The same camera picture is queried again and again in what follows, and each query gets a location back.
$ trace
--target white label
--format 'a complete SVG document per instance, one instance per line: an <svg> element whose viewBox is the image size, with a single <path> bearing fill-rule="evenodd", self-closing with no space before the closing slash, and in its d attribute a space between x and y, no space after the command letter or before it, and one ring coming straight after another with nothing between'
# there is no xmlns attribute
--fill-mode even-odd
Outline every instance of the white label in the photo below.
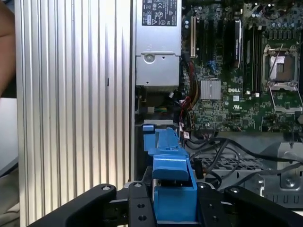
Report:
<svg viewBox="0 0 303 227"><path fill-rule="evenodd" d="M233 101L234 101L234 102L240 101L240 97L239 97L239 96L233 96Z"/></svg>
<svg viewBox="0 0 303 227"><path fill-rule="evenodd" d="M240 93L240 89L239 88L229 88L228 92L237 92L237 93Z"/></svg>
<svg viewBox="0 0 303 227"><path fill-rule="evenodd" d="M151 15L147 15L147 24L151 25L152 24L152 20L151 20Z"/></svg>
<svg viewBox="0 0 303 227"><path fill-rule="evenodd" d="M183 135L184 135L184 138L185 138L185 139L190 139L189 133L188 133L187 131L185 131L185 132L183 133Z"/></svg>

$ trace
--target screw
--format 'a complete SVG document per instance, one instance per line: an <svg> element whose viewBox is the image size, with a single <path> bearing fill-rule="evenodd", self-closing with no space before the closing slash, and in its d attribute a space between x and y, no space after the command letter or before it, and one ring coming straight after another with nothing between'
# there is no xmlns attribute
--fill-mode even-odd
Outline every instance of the screw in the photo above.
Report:
<svg viewBox="0 0 303 227"><path fill-rule="evenodd" d="M287 187L289 187L289 188L292 188L295 185L294 181L291 178L286 179L286 184L287 184Z"/></svg>
<svg viewBox="0 0 303 227"><path fill-rule="evenodd" d="M152 54L147 54L144 56L144 58L147 62L153 62L155 60L155 56Z"/></svg>
<svg viewBox="0 0 303 227"><path fill-rule="evenodd" d="M238 193L238 192L239 192L239 189L237 189L237 188L231 188L231 191L232 191L233 193Z"/></svg>
<svg viewBox="0 0 303 227"><path fill-rule="evenodd" d="M110 186L104 186L103 188L102 188L102 190L104 190L104 191L107 191L107 190L109 190L110 189Z"/></svg>

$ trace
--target screw hole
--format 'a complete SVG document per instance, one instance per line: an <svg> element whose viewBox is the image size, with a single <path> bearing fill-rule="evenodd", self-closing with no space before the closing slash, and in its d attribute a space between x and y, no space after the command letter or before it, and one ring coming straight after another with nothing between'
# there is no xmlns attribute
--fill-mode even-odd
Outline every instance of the screw hole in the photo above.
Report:
<svg viewBox="0 0 303 227"><path fill-rule="evenodd" d="M144 216L144 215L141 215L141 216L138 217L138 219L139 219L140 221L145 221L145 220L147 219L147 217Z"/></svg>
<svg viewBox="0 0 303 227"><path fill-rule="evenodd" d="M213 216L213 221L218 222L219 221L218 217Z"/></svg>

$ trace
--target blue plastic bracket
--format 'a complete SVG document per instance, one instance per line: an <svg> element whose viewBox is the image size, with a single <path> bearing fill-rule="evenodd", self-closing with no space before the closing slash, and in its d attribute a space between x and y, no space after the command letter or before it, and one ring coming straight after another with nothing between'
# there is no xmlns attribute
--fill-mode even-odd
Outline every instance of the blue plastic bracket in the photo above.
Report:
<svg viewBox="0 0 303 227"><path fill-rule="evenodd" d="M184 186L155 187L154 210L157 220L196 221L197 185L189 155L172 128L154 131L154 137L144 137L144 149L147 148L148 154L153 157L153 179L184 183Z"/></svg>
<svg viewBox="0 0 303 227"><path fill-rule="evenodd" d="M146 124L143 126L144 151L156 147L156 132L155 126Z"/></svg>

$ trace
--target cpu socket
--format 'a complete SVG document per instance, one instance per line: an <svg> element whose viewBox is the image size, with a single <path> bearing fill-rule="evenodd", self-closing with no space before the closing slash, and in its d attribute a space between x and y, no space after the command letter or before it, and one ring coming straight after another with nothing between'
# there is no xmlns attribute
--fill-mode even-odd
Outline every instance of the cpu socket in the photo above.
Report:
<svg viewBox="0 0 303 227"><path fill-rule="evenodd" d="M271 48L266 45L263 54L262 81L265 87L279 84L285 90L293 90L298 84L298 52L290 48Z"/></svg>
<svg viewBox="0 0 303 227"><path fill-rule="evenodd" d="M275 112L294 114L303 111L303 102L298 89L298 51L296 46L290 48L271 48L266 45L263 53L262 81L265 91L269 90ZM277 106L274 92L283 90L296 92L300 98L300 107L285 108Z"/></svg>

